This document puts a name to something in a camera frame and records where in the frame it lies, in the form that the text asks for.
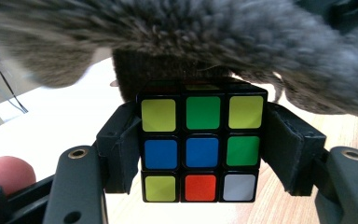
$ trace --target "fluffy fur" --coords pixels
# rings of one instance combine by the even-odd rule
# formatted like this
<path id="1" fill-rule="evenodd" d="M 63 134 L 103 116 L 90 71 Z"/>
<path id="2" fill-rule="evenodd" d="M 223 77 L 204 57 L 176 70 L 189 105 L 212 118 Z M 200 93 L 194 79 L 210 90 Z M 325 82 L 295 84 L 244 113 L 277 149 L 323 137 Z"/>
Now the fluffy fur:
<path id="1" fill-rule="evenodd" d="M 291 0 L 0 1 L 0 40 L 52 87 L 110 47 L 125 100 L 146 79 L 234 72 L 311 112 L 358 116 L 358 27 L 341 35 Z"/>

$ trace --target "gray fur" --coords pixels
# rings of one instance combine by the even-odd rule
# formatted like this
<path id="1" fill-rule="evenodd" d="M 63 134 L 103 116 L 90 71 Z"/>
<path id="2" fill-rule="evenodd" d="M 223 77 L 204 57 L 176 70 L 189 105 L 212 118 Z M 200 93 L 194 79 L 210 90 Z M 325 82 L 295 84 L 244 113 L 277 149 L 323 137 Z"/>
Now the gray fur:
<path id="1" fill-rule="evenodd" d="M 282 83 L 301 108 L 358 116 L 358 28 L 340 35 L 290 0 L 0 1 L 0 40 L 49 86 L 74 83 L 110 47 L 223 65 Z"/>

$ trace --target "green square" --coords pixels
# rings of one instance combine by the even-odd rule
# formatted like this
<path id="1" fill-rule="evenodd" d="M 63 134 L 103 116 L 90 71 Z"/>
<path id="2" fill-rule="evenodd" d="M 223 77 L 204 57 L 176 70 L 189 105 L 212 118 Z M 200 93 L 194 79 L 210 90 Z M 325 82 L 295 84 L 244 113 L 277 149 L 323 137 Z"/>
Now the green square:
<path id="1" fill-rule="evenodd" d="M 142 128 L 145 132 L 173 132 L 176 129 L 176 104 L 173 99 L 143 100 Z"/>
<path id="2" fill-rule="evenodd" d="M 188 129 L 217 129 L 220 126 L 220 98 L 217 96 L 188 97 L 186 100 Z"/>
<path id="3" fill-rule="evenodd" d="M 258 161 L 258 146 L 260 139 L 257 136 L 231 136 L 227 144 L 228 166 L 256 165 Z"/>
<path id="4" fill-rule="evenodd" d="M 145 196 L 149 202 L 173 202 L 176 199 L 176 180 L 174 176 L 147 176 Z"/>
<path id="5" fill-rule="evenodd" d="M 261 125 L 262 96 L 233 96 L 229 100 L 228 127 L 231 129 L 255 129 Z"/>

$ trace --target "black cable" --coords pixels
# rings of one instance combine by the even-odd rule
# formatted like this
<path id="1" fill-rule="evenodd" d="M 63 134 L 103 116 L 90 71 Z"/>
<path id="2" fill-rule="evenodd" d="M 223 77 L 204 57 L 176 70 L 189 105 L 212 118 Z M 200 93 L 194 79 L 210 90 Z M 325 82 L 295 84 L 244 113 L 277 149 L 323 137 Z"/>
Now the black cable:
<path id="1" fill-rule="evenodd" d="M 17 99 L 16 94 L 14 94 L 14 91 L 11 89 L 10 85 L 8 84 L 4 74 L 2 73 L 1 69 L 0 69 L 0 75 L 2 77 L 2 79 L 4 80 L 5 84 L 7 85 L 8 89 L 11 92 L 11 95 L 14 97 L 14 99 L 17 101 L 17 103 L 19 104 L 19 106 L 21 107 L 21 112 L 22 113 L 28 113 L 28 110 L 25 108 L 25 106 L 22 105 L 22 103 L 20 103 L 20 101 Z"/>

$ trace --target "blue square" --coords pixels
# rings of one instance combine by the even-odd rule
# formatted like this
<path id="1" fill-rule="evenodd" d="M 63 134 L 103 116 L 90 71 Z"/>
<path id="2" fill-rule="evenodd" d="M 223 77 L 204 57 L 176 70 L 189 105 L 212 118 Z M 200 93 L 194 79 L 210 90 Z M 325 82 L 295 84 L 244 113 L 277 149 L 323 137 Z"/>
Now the blue square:
<path id="1" fill-rule="evenodd" d="M 177 167 L 178 146 L 175 140 L 146 140 L 145 168 L 171 170 Z"/>
<path id="2" fill-rule="evenodd" d="M 208 168 L 217 166 L 219 140 L 217 138 L 188 138 L 186 141 L 186 166 Z"/>

